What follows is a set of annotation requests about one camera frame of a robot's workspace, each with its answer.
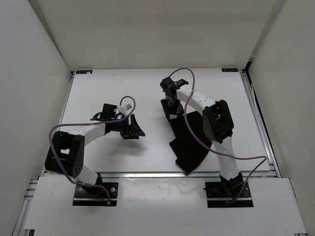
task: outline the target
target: white panel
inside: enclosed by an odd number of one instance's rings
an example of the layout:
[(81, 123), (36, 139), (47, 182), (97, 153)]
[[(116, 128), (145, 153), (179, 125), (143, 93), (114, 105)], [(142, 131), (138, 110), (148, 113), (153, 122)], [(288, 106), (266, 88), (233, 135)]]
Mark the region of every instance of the white panel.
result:
[(38, 0), (70, 69), (239, 67), (275, 0)]
[(25, 229), (35, 229), (35, 236), (294, 236), (306, 232), (288, 179), (250, 179), (254, 207), (249, 208), (207, 208), (203, 181), (181, 178), (162, 184), (120, 179), (117, 206), (93, 207), (72, 206), (75, 186), (65, 177), (41, 177)]
[[(160, 100), (165, 98), (159, 86), (174, 69), (94, 70), (92, 74), (76, 74), (62, 123), (87, 122), (102, 110), (104, 103), (119, 104), (125, 95), (136, 100), (134, 111), (139, 126), (146, 133), (139, 140), (123, 140), (118, 132), (111, 132), (85, 147), (84, 164), (98, 172), (182, 171), (169, 146), (173, 131), (165, 118)], [(194, 69), (195, 89), (214, 100), (224, 99), (234, 121), (233, 147), (238, 157), (266, 155), (249, 102), (238, 72), (221, 69)], [(191, 75), (179, 71), (173, 80)], [(63, 127), (70, 131), (73, 127)], [(242, 171), (252, 170), (261, 160), (239, 161)], [(209, 153), (198, 171), (219, 171), (216, 154)], [(265, 162), (259, 170), (269, 170)]]
[(288, 0), (251, 66), (281, 173), (315, 235), (315, 1)]
[(70, 78), (29, 3), (1, 1), (0, 235), (11, 235), (28, 183), (42, 171)]

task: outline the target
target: black mounting plate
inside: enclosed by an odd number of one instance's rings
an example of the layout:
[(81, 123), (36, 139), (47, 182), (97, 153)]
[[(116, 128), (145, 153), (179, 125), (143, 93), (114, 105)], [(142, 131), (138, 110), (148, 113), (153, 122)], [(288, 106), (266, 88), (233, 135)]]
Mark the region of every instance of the black mounting plate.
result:
[(241, 193), (238, 200), (231, 204), (226, 204), (226, 198), (230, 198), (231, 196), (225, 196), (224, 190), (222, 189), (221, 182), (206, 182), (206, 195), (207, 195), (207, 203), (208, 208), (229, 208), (229, 207), (253, 207), (251, 190), (246, 183), (244, 191)]
[(81, 185), (77, 184), (74, 190), (73, 206), (103, 206), (103, 207), (115, 207), (117, 201), (113, 200), (117, 198), (118, 194), (118, 183), (116, 182), (103, 182), (102, 185), (107, 189), (111, 198), (111, 205), (107, 203), (106, 193), (102, 193), (99, 196), (92, 196), (87, 193)]

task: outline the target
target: black cloth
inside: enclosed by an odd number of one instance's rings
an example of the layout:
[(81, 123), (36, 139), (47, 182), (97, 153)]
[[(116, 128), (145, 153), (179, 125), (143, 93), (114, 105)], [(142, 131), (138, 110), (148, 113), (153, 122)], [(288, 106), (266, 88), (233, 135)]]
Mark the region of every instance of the black cloth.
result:
[[(194, 134), (208, 147), (212, 142), (203, 132), (202, 115), (199, 112), (187, 114), (187, 119)], [(173, 149), (177, 159), (176, 164), (188, 175), (196, 169), (207, 156), (208, 150), (202, 147), (189, 132), (184, 116), (171, 119), (169, 121), (175, 134), (175, 139), (169, 144)]]

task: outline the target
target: robotic arm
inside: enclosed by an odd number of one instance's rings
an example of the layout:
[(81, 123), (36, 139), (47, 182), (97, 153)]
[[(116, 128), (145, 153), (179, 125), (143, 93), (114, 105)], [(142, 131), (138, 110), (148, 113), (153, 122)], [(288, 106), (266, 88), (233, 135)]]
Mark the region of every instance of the robotic arm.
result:
[[(98, 118), (95, 115), (91, 120), (97, 121), (111, 121), (116, 120), (119, 115), (125, 116), (126, 111), (131, 108), (131, 105), (126, 105), (120, 108), (120, 113), (116, 114), (116, 105), (104, 104), (102, 112)], [(58, 157), (64, 166), (66, 172), (74, 180), (79, 180), (82, 183), (91, 185), (102, 184), (100, 174), (90, 170), (83, 165), (84, 161), (84, 147), (97, 139), (104, 136), (111, 131), (118, 131), (123, 139), (139, 139), (139, 136), (145, 136), (136, 122), (134, 114), (129, 119), (122, 121), (117, 120), (116, 123), (111, 124), (96, 124), (92, 126), (81, 126), (70, 132), (57, 131), (53, 136), (53, 145), (58, 154)], [(63, 174), (60, 169), (51, 148), (48, 151), (45, 161), (45, 169), (50, 172)], [(100, 188), (92, 188), (83, 186), (83, 188), (91, 195), (98, 195)]]
[[(170, 77), (160, 83), (165, 92), (165, 99), (161, 100), (166, 118), (170, 115), (183, 115), (184, 110), (180, 101), (187, 102), (191, 93), (188, 82), (181, 79), (174, 82)], [(216, 151), (234, 156), (232, 147), (232, 129), (234, 127), (227, 103), (224, 100), (214, 101), (201, 93), (194, 91), (189, 105), (196, 109), (203, 117), (203, 130), (211, 140)], [(243, 177), (235, 159), (218, 155), (220, 164), (220, 178), (228, 195), (237, 193), (243, 183)]]

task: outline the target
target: white tabletop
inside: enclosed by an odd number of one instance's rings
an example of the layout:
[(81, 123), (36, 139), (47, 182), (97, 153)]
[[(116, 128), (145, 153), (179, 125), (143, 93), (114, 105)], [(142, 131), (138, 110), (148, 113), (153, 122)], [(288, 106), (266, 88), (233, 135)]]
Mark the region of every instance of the white tabletop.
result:
[[(104, 103), (118, 105), (130, 95), (136, 100), (136, 120), (146, 137), (123, 140), (111, 132), (85, 147), (84, 163), (97, 172), (181, 172), (169, 143), (175, 138), (167, 122), (160, 100), (164, 99), (159, 84), (174, 69), (93, 70), (92, 74), (76, 74), (62, 123), (87, 122), (102, 110)], [(214, 99), (225, 100), (234, 121), (233, 147), (237, 157), (266, 155), (241, 76), (238, 72), (222, 72), (220, 68), (193, 69), (195, 89)], [(173, 80), (185, 79), (188, 71), (179, 71)], [(69, 131), (73, 127), (62, 128)], [(241, 171), (252, 170), (260, 160), (237, 161)], [(218, 172), (219, 162), (209, 153), (196, 171)], [(268, 171), (268, 163), (259, 167)]]
[(202, 178), (119, 179), (116, 207), (72, 206), (74, 185), (41, 177), (25, 229), (34, 236), (293, 236), (306, 233), (290, 180), (249, 181), (254, 207), (207, 208)]

